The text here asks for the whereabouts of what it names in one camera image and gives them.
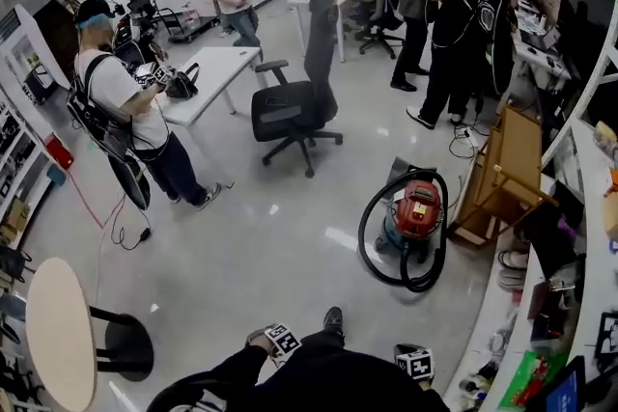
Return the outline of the wooden stool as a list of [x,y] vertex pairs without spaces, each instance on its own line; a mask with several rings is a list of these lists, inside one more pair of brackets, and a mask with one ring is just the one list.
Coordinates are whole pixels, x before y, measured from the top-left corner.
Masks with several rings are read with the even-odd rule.
[[542,129],[507,105],[476,152],[447,229],[472,248],[491,245],[541,205],[558,202],[541,189]]

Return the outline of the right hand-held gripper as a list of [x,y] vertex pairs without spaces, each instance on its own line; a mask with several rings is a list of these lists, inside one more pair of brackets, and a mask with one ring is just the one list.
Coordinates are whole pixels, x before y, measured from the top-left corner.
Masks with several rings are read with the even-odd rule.
[[394,347],[394,361],[416,381],[432,381],[434,378],[434,355],[429,348],[398,343]]

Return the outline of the red box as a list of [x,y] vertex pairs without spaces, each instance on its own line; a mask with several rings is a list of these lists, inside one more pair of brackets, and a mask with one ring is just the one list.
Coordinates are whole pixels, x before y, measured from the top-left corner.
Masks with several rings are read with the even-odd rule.
[[74,162],[70,150],[54,134],[50,134],[45,141],[45,148],[53,159],[64,169],[68,170]]

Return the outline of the person's black top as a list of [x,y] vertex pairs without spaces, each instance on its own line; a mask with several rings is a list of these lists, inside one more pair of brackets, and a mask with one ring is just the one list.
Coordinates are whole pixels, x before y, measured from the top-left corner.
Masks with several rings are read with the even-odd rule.
[[213,368],[192,374],[159,392],[146,412],[450,412],[439,393],[395,364],[341,342],[324,331],[302,339],[270,378],[231,399],[222,397]]

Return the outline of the green packet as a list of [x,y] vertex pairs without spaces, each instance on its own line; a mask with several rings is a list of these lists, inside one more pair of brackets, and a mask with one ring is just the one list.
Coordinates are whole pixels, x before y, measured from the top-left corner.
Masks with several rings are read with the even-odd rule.
[[527,403],[566,366],[567,360],[566,354],[544,356],[525,351],[498,408],[523,411]]

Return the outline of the tablet with blue screen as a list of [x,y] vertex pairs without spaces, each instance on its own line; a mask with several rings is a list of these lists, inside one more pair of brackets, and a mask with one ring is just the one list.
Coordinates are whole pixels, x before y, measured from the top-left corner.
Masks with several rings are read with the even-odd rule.
[[585,360],[576,356],[534,398],[529,412],[582,412],[585,405]]

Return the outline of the red and teal vacuum cleaner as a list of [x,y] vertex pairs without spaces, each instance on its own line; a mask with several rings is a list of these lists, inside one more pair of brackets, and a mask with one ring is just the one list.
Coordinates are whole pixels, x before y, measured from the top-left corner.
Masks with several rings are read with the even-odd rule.
[[430,238],[442,221],[443,209],[433,182],[413,179],[386,204],[376,250],[408,249],[418,264],[429,256]]

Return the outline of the person's left forearm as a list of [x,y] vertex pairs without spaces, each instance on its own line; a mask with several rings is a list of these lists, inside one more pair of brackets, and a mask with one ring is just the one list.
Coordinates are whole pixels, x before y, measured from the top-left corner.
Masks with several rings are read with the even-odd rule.
[[211,378],[218,383],[222,397],[231,399],[252,389],[269,356],[263,347],[249,345],[213,368]]

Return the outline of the white metal shelving unit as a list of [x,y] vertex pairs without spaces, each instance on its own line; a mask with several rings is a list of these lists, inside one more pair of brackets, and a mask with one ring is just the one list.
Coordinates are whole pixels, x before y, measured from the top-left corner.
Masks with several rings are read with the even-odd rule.
[[[605,313],[618,313],[618,248],[607,235],[604,226],[605,192],[611,183],[610,158],[596,145],[593,128],[581,119],[593,92],[601,84],[618,84],[618,74],[608,74],[608,64],[618,61],[618,54],[601,48],[599,61],[590,80],[564,124],[561,136],[554,139],[545,159],[553,158],[558,148],[566,145],[574,150],[580,187],[575,194],[584,204],[585,277],[578,319],[573,340],[568,348],[571,358],[584,359],[588,380],[600,376],[595,355],[601,323]],[[443,399],[451,412],[464,412],[471,402],[464,397],[460,382],[482,368],[491,359],[490,343],[494,333],[511,326],[511,338],[504,348],[504,357],[492,386],[479,408],[480,412],[512,412],[500,402],[515,377],[520,359],[531,349],[532,324],[526,314],[533,289],[542,280],[538,256],[532,253],[524,277],[519,304],[513,304],[511,294],[498,285],[498,267],[492,268],[486,293],[459,366],[446,389]]]

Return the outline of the grey floor mat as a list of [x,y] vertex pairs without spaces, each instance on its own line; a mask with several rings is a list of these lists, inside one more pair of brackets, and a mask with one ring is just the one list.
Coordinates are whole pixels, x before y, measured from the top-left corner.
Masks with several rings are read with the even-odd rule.
[[418,180],[424,180],[427,182],[433,182],[435,180],[431,174],[426,173],[426,170],[427,170],[426,167],[417,167],[405,161],[403,158],[396,156],[392,163],[390,172],[388,174],[386,185],[389,185],[392,181],[399,178],[401,175],[404,175],[406,173],[409,173],[415,170],[423,170],[423,173],[420,174],[419,177],[417,178]]

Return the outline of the white rectangular desk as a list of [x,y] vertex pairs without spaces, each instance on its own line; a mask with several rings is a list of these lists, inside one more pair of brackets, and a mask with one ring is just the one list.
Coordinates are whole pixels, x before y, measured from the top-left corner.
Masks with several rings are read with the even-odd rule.
[[157,98],[164,120],[169,124],[190,127],[220,97],[231,115],[237,110],[228,87],[247,68],[254,69],[261,59],[258,47],[208,46],[198,51],[184,66],[189,74],[193,65],[199,66],[196,80],[198,93],[188,100],[166,95]]

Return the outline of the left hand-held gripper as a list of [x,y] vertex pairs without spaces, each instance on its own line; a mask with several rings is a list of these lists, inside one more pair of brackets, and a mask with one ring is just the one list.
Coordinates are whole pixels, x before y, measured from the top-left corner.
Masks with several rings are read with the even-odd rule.
[[274,323],[247,336],[246,346],[259,346],[270,358],[288,358],[301,347],[301,341],[284,324]]

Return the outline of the black handbag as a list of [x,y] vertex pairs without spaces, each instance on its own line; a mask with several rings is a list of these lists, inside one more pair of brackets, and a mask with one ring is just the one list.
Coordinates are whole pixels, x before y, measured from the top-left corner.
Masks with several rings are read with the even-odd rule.
[[165,94],[176,100],[189,100],[195,97],[199,90],[196,86],[200,65],[192,64],[186,71],[173,69],[166,83]]

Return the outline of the black platform trolley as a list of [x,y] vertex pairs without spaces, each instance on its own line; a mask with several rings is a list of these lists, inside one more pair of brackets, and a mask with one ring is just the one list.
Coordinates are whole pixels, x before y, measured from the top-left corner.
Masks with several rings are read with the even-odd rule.
[[217,15],[201,16],[195,9],[183,9],[176,13],[168,9],[168,14],[161,16],[168,41],[171,43],[191,43],[209,29],[220,24]]

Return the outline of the white display shelf unit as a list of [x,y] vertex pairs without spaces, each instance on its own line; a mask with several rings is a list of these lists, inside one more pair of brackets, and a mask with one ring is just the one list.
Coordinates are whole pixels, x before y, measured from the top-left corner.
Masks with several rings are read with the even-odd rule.
[[0,240],[18,250],[52,179],[53,159],[0,88]]

